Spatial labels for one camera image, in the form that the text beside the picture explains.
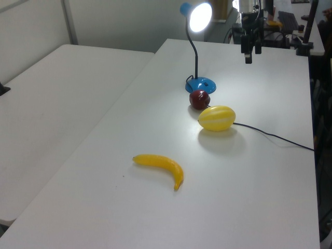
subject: light bulb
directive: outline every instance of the light bulb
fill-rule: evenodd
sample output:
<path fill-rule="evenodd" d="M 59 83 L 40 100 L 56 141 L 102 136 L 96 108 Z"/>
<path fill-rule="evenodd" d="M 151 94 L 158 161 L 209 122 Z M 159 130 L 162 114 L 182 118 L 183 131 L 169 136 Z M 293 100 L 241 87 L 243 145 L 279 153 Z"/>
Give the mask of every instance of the light bulb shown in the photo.
<path fill-rule="evenodd" d="M 212 8 L 208 3 L 198 5 L 191 13 L 190 28 L 194 32 L 202 31 L 211 20 Z"/>

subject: lamp head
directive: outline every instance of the lamp head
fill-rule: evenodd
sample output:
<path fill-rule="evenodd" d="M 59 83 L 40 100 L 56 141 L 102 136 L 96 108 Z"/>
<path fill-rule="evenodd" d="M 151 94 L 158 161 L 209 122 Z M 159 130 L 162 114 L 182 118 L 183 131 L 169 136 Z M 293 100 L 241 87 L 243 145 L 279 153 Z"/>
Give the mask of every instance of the lamp head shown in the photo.
<path fill-rule="evenodd" d="M 202 3 L 197 6 L 183 3 L 180 7 L 180 12 L 188 19 L 190 29 L 194 32 L 204 30 L 212 16 L 212 8 L 208 3 Z"/>

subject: red apple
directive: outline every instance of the red apple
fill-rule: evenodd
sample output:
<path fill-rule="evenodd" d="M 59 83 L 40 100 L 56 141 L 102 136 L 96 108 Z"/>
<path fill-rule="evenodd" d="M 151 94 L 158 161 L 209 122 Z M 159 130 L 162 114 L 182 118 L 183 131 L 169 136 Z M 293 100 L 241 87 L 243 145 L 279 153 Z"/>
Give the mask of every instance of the red apple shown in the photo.
<path fill-rule="evenodd" d="M 189 95 L 190 104 L 196 110 L 206 109 L 210 100 L 209 94 L 204 90 L 196 90 Z"/>

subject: yellow melon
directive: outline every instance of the yellow melon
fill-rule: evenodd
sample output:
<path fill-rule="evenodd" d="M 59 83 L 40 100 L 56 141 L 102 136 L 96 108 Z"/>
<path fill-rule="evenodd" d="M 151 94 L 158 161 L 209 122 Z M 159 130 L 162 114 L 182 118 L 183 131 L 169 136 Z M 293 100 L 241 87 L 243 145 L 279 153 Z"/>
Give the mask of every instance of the yellow melon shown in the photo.
<path fill-rule="evenodd" d="M 228 129 L 235 121 L 235 112 L 228 106 L 216 105 L 202 111 L 198 123 L 210 131 Z"/>

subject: yellow toy banana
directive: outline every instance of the yellow toy banana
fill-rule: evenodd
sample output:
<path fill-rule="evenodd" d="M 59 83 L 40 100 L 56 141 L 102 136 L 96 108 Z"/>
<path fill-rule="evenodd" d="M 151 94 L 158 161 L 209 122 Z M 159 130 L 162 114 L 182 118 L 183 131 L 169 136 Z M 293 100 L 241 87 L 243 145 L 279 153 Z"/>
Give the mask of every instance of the yellow toy banana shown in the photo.
<path fill-rule="evenodd" d="M 168 157 L 152 154 L 141 154 L 133 157 L 133 161 L 137 164 L 159 167 L 172 172 L 175 179 L 174 190 L 178 190 L 183 182 L 183 170 L 181 166 Z"/>

